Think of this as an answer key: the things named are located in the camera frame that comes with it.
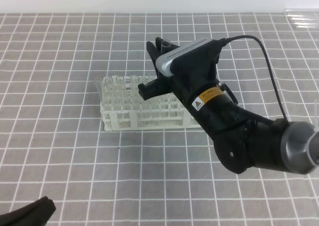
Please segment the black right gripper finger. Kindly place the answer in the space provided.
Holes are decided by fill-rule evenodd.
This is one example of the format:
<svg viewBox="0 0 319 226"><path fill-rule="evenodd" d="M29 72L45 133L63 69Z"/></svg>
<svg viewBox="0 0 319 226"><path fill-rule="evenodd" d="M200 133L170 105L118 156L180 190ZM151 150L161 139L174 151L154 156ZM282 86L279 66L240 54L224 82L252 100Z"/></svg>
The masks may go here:
<svg viewBox="0 0 319 226"><path fill-rule="evenodd" d="M152 63L154 65L154 68L155 68L155 71L158 72L158 69L156 67L156 60L158 57L160 57L162 55L161 53L161 50L160 50L160 45L161 45L161 42L163 41L164 39L160 38L160 37L156 37L155 39L155 44L153 44L152 42L148 41L146 43L146 49L147 49L147 52L152 60ZM170 51L172 50L175 50L179 48L178 45L175 45L175 44L172 44L171 43L171 47L170 47Z"/></svg>
<svg viewBox="0 0 319 226"><path fill-rule="evenodd" d="M171 93L170 85L165 78L157 78L146 84L139 84L138 90L144 100Z"/></svg>

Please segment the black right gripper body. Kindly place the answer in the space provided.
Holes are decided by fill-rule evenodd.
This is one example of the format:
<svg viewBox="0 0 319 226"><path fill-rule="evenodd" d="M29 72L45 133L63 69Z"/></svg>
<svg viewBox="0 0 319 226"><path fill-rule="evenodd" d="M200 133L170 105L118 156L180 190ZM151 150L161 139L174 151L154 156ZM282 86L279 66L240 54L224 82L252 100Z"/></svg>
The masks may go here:
<svg viewBox="0 0 319 226"><path fill-rule="evenodd" d="M171 65L173 76L166 77L172 92L209 135L239 125L236 106L217 86L216 64L224 45L224 40L212 40L178 57Z"/></svg>

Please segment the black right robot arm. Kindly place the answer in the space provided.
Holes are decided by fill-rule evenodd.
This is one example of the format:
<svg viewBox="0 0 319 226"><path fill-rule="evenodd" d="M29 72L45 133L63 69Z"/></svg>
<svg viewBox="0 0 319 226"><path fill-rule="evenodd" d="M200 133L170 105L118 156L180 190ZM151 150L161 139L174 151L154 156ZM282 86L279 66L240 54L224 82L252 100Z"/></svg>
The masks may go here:
<svg viewBox="0 0 319 226"><path fill-rule="evenodd" d="M217 78L221 50L233 38L177 46L147 42L156 79L138 86L144 100L172 93L213 140L219 161L231 172L250 167L308 174L319 165L319 127L286 116L271 120L245 110Z"/></svg>

